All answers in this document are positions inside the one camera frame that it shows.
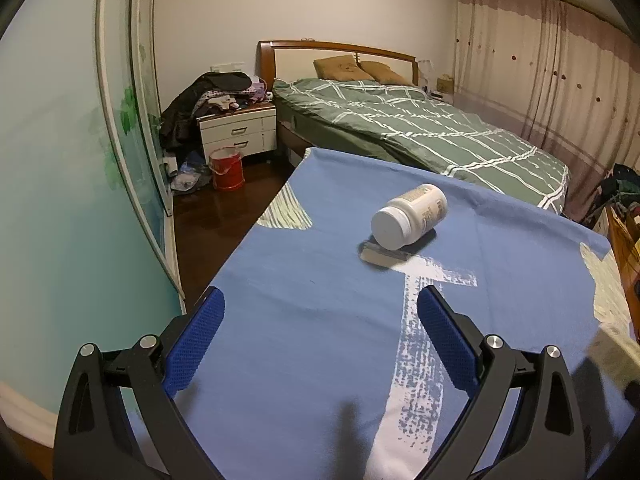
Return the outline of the brown pillow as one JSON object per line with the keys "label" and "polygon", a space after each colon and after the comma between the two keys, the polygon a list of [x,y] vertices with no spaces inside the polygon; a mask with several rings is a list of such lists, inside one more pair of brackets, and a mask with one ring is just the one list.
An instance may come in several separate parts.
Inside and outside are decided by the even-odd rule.
{"label": "brown pillow", "polygon": [[369,74],[379,84],[398,84],[398,86],[411,86],[412,82],[404,76],[394,72],[390,66],[374,61],[361,61],[360,68]]}
{"label": "brown pillow", "polygon": [[314,60],[314,69],[320,79],[335,81],[374,81],[364,72],[351,55],[332,56]]}

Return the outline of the clothes heap on desk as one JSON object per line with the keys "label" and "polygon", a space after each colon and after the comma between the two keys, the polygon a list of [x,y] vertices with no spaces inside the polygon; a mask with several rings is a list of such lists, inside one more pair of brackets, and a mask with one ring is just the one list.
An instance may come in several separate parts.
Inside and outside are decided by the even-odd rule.
{"label": "clothes heap on desk", "polygon": [[597,187],[597,194],[582,223],[592,229],[606,206],[612,206],[623,220],[633,204],[639,203],[639,175],[630,167],[615,164]]}

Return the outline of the sliding wardrobe door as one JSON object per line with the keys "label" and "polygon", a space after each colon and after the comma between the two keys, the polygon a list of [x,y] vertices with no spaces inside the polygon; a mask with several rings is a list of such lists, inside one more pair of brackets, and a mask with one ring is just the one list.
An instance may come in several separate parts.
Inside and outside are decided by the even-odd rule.
{"label": "sliding wardrobe door", "polygon": [[132,73],[131,0],[26,0],[1,40],[1,381],[56,412],[79,347],[180,310]]}

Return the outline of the white nightstand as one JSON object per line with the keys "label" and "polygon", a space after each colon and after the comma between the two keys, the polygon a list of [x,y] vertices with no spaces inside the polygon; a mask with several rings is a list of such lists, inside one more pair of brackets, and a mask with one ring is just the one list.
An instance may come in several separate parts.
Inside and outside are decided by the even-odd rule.
{"label": "white nightstand", "polygon": [[220,148],[236,148],[243,156],[277,148],[277,110],[262,103],[234,113],[198,118],[205,158]]}

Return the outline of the right brown pillow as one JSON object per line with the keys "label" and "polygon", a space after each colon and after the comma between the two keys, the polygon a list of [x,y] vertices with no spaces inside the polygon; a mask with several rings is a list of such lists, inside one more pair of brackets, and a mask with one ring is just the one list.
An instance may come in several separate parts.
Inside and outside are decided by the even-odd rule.
{"label": "right brown pillow", "polygon": [[404,76],[394,72],[390,66],[374,61],[361,61],[360,68],[369,74],[379,84],[398,84],[398,86],[411,86],[412,82]]}

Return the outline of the tissue box on far nightstand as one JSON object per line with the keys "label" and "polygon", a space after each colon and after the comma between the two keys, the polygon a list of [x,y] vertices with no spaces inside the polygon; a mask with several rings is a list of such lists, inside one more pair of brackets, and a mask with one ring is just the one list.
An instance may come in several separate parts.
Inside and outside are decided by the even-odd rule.
{"label": "tissue box on far nightstand", "polygon": [[440,94],[454,94],[454,77],[448,74],[442,74],[437,78],[436,91]]}

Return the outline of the white green medicine box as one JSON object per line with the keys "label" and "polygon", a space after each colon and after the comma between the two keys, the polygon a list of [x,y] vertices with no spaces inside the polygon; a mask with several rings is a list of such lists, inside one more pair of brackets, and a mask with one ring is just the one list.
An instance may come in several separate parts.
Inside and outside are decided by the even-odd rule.
{"label": "white green medicine box", "polygon": [[612,322],[601,323],[588,347],[589,359],[639,408],[639,344]]}

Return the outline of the pink white curtain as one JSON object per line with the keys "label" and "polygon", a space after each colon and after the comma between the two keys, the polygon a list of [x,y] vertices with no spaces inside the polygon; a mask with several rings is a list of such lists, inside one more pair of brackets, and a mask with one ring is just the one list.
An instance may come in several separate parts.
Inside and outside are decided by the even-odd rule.
{"label": "pink white curtain", "polygon": [[454,102],[550,153],[581,219],[615,164],[639,162],[639,46],[563,0],[458,0]]}

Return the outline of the small white pill bottle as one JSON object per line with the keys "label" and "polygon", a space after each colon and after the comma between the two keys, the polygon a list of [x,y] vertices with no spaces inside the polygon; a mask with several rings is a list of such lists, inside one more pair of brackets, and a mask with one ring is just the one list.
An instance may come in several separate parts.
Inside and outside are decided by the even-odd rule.
{"label": "small white pill bottle", "polygon": [[440,188],[421,184],[390,200],[371,219],[371,232],[384,249],[412,245],[448,214],[448,200]]}

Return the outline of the left brown pillow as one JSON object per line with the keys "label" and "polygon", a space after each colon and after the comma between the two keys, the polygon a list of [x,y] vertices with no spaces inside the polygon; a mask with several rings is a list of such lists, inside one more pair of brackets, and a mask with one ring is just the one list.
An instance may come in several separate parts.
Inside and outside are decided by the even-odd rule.
{"label": "left brown pillow", "polygon": [[332,56],[314,60],[314,69],[320,79],[335,81],[374,81],[364,72],[351,55]]}

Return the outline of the blue star tablecloth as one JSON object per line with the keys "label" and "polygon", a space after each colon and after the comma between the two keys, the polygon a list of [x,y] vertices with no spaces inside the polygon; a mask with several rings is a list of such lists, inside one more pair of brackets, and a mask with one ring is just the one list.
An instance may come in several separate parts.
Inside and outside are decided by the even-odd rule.
{"label": "blue star tablecloth", "polygon": [[[421,184],[448,214],[391,269],[359,257],[371,219]],[[284,189],[294,214],[258,224],[214,277],[226,313],[176,403],[229,479],[411,479],[454,426],[466,394],[442,366],[416,298],[436,286],[486,334],[559,347],[574,379],[587,463],[634,418],[589,360],[596,301],[614,270],[601,235],[487,188],[314,148]]]}

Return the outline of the wooden desk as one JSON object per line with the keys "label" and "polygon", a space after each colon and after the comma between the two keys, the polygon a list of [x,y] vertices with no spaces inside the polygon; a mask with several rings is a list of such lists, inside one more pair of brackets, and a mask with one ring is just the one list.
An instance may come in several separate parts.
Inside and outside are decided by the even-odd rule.
{"label": "wooden desk", "polygon": [[608,239],[620,271],[620,279],[634,328],[634,339],[639,340],[639,243],[632,239],[625,223],[618,218],[611,206],[607,206],[605,211],[608,218]]}

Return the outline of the bed with green quilt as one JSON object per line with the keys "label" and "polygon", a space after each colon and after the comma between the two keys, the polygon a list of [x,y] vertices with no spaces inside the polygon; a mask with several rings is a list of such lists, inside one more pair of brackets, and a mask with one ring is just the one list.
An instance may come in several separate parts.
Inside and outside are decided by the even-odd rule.
{"label": "bed with green quilt", "polygon": [[276,80],[278,118],[317,148],[368,156],[471,182],[559,214],[564,162],[413,86]]}

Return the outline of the small foil packet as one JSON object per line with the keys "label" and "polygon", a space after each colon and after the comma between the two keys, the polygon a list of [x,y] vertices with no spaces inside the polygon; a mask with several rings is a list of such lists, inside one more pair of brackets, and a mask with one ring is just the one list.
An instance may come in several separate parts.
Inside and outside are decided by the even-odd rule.
{"label": "small foil packet", "polygon": [[363,242],[359,247],[359,257],[372,266],[391,269],[394,266],[402,266],[407,263],[412,255],[408,252],[388,250],[373,242]]}

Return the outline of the red bucket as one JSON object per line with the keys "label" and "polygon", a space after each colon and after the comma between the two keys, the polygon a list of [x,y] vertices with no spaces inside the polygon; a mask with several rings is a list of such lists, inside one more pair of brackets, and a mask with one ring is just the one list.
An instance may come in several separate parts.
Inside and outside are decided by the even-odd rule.
{"label": "red bucket", "polygon": [[218,191],[235,191],[245,183],[242,153],[235,146],[216,148],[208,154],[213,186]]}

